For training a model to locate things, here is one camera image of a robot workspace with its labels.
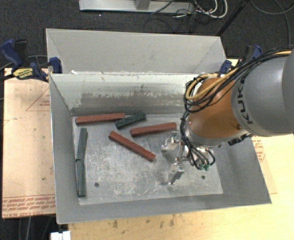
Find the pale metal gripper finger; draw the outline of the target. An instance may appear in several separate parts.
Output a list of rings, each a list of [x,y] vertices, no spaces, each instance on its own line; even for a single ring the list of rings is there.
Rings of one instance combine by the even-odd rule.
[[[168,154],[174,151],[180,143],[179,132],[172,131],[170,136],[165,140],[164,144],[161,146],[161,152]]]
[[[179,180],[181,178],[184,172],[185,169],[182,163],[172,163],[169,168],[167,183],[169,185],[173,185],[176,182],[176,180]]]

